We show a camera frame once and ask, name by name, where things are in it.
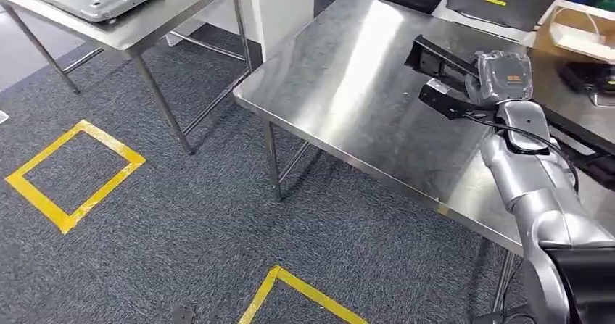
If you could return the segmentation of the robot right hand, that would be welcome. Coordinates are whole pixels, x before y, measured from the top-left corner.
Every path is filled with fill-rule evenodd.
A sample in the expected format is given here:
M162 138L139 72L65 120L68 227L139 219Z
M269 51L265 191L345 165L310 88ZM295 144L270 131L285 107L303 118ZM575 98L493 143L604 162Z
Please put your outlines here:
M526 54L494 50L474 55L478 76L466 75L464 86L472 103L489 106L533 95L531 61Z

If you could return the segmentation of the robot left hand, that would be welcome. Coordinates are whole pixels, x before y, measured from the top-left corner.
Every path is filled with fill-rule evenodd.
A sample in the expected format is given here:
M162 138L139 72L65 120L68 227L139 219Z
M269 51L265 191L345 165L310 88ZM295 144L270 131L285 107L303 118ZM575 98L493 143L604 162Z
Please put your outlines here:
M193 324L196 307L193 304L178 304L171 311L171 324Z

